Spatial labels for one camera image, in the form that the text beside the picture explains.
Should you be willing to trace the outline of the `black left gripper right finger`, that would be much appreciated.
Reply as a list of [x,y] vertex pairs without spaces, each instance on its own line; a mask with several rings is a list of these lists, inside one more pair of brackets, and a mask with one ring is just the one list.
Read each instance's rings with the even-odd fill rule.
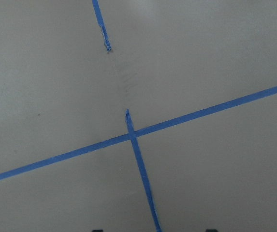
[[205,232],[218,232],[217,229],[206,229]]

